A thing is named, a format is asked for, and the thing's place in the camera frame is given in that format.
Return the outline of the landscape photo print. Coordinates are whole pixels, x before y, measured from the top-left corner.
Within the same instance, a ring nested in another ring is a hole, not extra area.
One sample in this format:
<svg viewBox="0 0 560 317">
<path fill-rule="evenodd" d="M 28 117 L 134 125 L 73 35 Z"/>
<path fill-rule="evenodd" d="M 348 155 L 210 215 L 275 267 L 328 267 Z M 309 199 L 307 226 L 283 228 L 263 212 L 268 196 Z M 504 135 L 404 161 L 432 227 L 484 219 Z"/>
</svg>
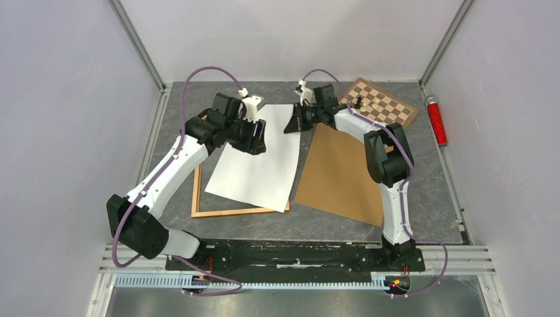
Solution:
<svg viewBox="0 0 560 317">
<path fill-rule="evenodd" d="M 295 180 L 300 133 L 283 133 L 293 112 L 291 104 L 266 104 L 258 112 L 266 121 L 266 150 L 250 155 L 226 145 L 205 192 L 241 203 L 284 212 Z"/>
</svg>

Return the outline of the brown backing board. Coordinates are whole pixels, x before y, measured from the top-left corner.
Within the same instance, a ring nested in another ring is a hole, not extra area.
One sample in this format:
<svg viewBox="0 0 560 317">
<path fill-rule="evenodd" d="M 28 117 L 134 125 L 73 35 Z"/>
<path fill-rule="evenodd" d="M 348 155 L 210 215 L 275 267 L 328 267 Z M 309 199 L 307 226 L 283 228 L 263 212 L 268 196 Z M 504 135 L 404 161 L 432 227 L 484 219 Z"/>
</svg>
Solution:
<svg viewBox="0 0 560 317">
<path fill-rule="evenodd" d="M 368 173 L 363 143 L 322 123 L 314 130 L 294 202 L 376 227 L 383 224 L 381 193 Z"/>
</svg>

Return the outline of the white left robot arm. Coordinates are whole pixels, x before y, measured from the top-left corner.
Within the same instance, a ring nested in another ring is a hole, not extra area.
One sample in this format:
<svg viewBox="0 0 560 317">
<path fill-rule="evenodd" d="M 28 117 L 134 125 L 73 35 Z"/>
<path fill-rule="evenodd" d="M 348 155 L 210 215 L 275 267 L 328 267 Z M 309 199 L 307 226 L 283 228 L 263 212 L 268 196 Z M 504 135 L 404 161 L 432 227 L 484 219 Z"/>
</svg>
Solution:
<svg viewBox="0 0 560 317">
<path fill-rule="evenodd" d="M 241 98 L 216 94 L 210 108 L 185 121 L 171 150 L 144 180 L 126 195 L 114 194 L 108 200 L 114 245 L 122 243 L 147 259 L 161 254 L 180 256 L 191 269 L 206 264 L 207 252 L 199 247 L 199 238 L 168 229 L 159 219 L 177 189 L 215 149 L 229 144 L 250 155 L 266 151 L 266 122 L 258 118 L 263 98 L 245 89 L 240 93 Z"/>
</svg>

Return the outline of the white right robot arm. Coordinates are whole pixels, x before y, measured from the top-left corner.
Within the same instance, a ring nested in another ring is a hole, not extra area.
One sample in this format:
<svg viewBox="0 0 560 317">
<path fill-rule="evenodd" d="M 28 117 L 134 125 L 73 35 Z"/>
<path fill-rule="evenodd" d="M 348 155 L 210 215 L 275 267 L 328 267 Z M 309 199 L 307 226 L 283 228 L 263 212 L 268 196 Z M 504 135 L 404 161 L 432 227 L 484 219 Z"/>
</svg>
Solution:
<svg viewBox="0 0 560 317">
<path fill-rule="evenodd" d="M 285 134 L 309 131 L 322 123 L 363 142 L 368 173 L 382 198 L 382 263 L 399 269 L 416 250 L 407 202 L 413 159 L 402 125 L 368 119 L 350 103 L 339 103 L 331 84 L 310 89 L 300 80 L 295 92 L 300 100 L 293 106 Z"/>
</svg>

